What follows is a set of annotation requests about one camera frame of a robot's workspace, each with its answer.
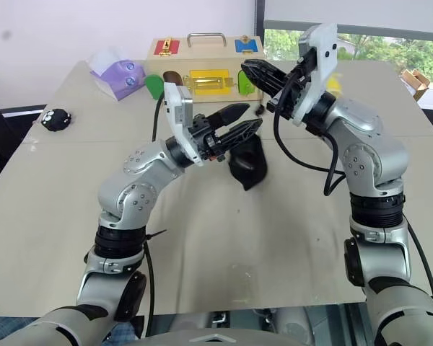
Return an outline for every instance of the black cable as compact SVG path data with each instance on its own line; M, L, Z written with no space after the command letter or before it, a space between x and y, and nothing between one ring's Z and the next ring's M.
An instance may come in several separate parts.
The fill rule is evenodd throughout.
M154 317L154 302L155 302L155 289L154 289L154 269L152 269L151 252L147 241L144 242L144 256L146 256L147 269L149 272L149 315L147 317L146 337L151 336L152 318Z
M335 141L335 139L329 133L324 133L324 137L326 137L331 142L332 152L333 152L332 153L331 167L329 169L327 169L327 168L323 168L323 167L314 166L312 164L307 164L306 162L303 162L303 161L297 159L289 151L289 149L287 149L287 147L284 145L284 142L281 139L281 136L279 135L279 120L281 118L281 109L282 109L282 107L283 107L283 105L287 99L287 95L288 95L290 89L294 86L294 84L298 83L296 78L297 77L294 74L292 74L292 76L287 80L287 83L286 83L284 89L282 90L281 96L279 98L279 101L278 101L278 104L276 107L276 111L274 112L274 121L273 121L274 139L278 143L281 150L287 155L287 157L289 159L291 159L293 162L295 162L296 164L299 164L300 166L302 166L304 168L312 169L312 170L319 171L319 172L328 173L327 178L325 180L325 185L324 185L324 195L329 196L335 190L337 185L343 179L346 178L345 172L336 170L336 165L337 165L337 160L338 160L338 146L337 146L337 142ZM334 174L340 174L341 176L331 186L332 177Z
M424 265L425 273L427 274L428 283L430 284L430 289L432 290L433 295L433 274L430 270L430 266L428 264L427 258L425 257L424 250L422 249L419 239L417 238L416 232L412 228L411 224L409 223L409 220L407 219L406 215L404 215L407 221L407 228L409 230L409 234L411 235L412 240L414 241L414 244L417 248L417 252L419 253L421 263Z
M157 122L159 120L159 111L160 111L160 106L162 105L162 100L164 99L164 92L161 93L161 95L159 96L159 99L157 99L157 104L156 104L156 110L154 112L154 123L152 124L152 141L154 142L156 140L156 135L157 135Z

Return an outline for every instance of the metal handle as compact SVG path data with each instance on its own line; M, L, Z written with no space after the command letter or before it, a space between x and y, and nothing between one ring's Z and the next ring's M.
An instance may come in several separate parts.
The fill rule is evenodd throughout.
M192 33L188 35L188 47L191 46L191 37L201 36L220 36L223 39L223 46L226 47L226 37L220 32L204 32L204 33Z

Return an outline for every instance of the white wall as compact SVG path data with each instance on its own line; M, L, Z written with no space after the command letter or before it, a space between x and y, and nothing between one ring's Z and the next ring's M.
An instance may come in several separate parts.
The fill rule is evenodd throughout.
M253 0L0 0L0 108L47 103L104 47L146 58L154 37L251 35L253 22Z
M433 32L433 0L266 0L265 20Z

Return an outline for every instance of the beige tabletop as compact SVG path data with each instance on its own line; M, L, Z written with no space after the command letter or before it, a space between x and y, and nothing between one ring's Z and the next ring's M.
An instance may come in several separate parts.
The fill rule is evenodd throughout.
M433 128L389 66L354 62L339 69L344 91L374 100L411 155L405 212L433 272ZM0 176L0 316L40 316L74 303L97 229L97 189L148 143L154 102L145 91L114 103L85 70L78 64L49 104L72 111L74 123L59 133L36 123ZM324 197L325 174L280 152L270 138L271 118L263 118L268 175L262 183L245 192L226 162L212 162L190 167L160 195L147 226L149 233L167 229L151 241L157 314L364 299L345 275L346 184ZM284 133L291 150L310 163L329 164L323 143L284 124L295 129ZM166 137L167 124L159 126L159 137ZM412 283L428 290L412 245L411 253ZM146 290L140 313L147 313L148 301Z

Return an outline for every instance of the red label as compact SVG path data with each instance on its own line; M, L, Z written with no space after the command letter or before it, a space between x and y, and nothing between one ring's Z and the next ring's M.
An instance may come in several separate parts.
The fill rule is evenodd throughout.
M162 48L164 47L165 40L159 40L156 44L156 49L154 51L154 55L158 56L162 52ZM172 54L178 53L178 47L180 46L179 40L171 40L170 41L170 52Z

